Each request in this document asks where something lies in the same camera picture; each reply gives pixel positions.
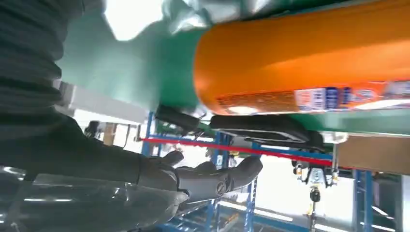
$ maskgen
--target ceiling light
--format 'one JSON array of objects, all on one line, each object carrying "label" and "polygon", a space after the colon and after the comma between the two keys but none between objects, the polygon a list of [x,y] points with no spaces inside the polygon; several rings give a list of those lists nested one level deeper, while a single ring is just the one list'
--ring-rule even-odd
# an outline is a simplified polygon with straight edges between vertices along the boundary
[{"label": "ceiling light", "polygon": [[269,148],[269,149],[277,149],[277,150],[290,150],[290,147],[285,146],[270,146],[270,145],[262,145],[262,148]]},{"label": "ceiling light", "polygon": [[45,202],[45,199],[39,199],[39,198],[26,198],[24,200],[27,202]]},{"label": "ceiling light", "polygon": [[333,228],[333,227],[330,227],[330,226],[325,226],[325,225],[322,225],[322,224],[315,224],[315,228],[318,229],[318,230],[327,231],[327,232],[347,232],[347,231],[344,231],[344,230],[336,229],[336,228]]},{"label": "ceiling light", "polygon": [[377,208],[377,207],[375,207],[375,206],[372,206],[372,208],[373,208],[374,210],[376,210],[379,214],[383,215],[383,216],[389,216],[386,212],[384,212],[383,210],[381,210],[381,209],[379,209],[379,208]]},{"label": "ceiling light", "polygon": [[274,214],[274,213],[270,213],[270,212],[266,212],[263,210],[259,210],[259,209],[255,209],[253,210],[254,213],[268,217],[268,218],[276,218],[279,220],[284,220],[284,221],[293,221],[293,218],[291,217],[287,217],[287,216],[283,216],[283,215],[279,215],[279,214]]},{"label": "ceiling light", "polygon": [[54,199],[55,202],[70,202],[72,199]]},{"label": "ceiling light", "polygon": [[380,229],[380,230],[384,230],[384,231],[396,232],[395,229],[387,228],[387,227],[384,227],[384,226],[372,225],[372,227],[375,228],[375,229]]}]

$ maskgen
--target plastic wrap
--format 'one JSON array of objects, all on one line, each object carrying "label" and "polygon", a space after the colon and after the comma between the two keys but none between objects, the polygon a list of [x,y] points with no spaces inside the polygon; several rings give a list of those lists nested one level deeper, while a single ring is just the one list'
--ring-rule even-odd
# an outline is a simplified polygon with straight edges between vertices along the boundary
[{"label": "plastic wrap", "polygon": [[31,182],[22,170],[0,169],[0,230],[127,231],[165,223],[188,199],[182,192],[116,181],[39,174]]},{"label": "plastic wrap", "polygon": [[331,4],[334,0],[105,0],[105,16],[118,40],[135,38],[166,21],[170,34]]}]

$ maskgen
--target finger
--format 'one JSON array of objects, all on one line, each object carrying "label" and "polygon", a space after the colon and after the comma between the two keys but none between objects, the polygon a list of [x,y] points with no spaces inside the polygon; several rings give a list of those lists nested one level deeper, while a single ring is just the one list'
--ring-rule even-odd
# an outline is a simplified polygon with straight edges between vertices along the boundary
[{"label": "finger", "polygon": [[161,159],[161,163],[174,166],[184,159],[184,155],[180,151],[171,151]]},{"label": "finger", "polygon": [[261,172],[263,168],[262,162],[257,156],[246,157],[240,164],[228,169],[230,178],[232,179],[232,190],[240,189],[243,186],[250,184]]},{"label": "finger", "polygon": [[215,164],[212,162],[203,162],[195,168],[196,171],[200,173],[212,173],[217,170]]}]

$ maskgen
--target orange gas cylinder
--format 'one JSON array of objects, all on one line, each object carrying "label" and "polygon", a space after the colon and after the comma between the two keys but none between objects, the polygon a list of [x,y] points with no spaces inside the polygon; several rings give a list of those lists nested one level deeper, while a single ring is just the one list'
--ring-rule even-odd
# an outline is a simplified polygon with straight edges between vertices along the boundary
[{"label": "orange gas cylinder", "polygon": [[410,1],[218,25],[194,84],[220,115],[410,106]]}]

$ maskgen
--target person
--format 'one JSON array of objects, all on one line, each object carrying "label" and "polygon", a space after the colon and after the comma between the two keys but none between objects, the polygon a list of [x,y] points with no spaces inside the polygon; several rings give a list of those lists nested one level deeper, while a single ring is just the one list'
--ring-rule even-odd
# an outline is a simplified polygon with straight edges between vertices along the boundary
[{"label": "person", "polygon": [[0,1],[0,230],[118,232],[164,223],[178,205],[250,183],[262,164],[174,169],[105,146],[54,108],[69,23],[100,0]]}]

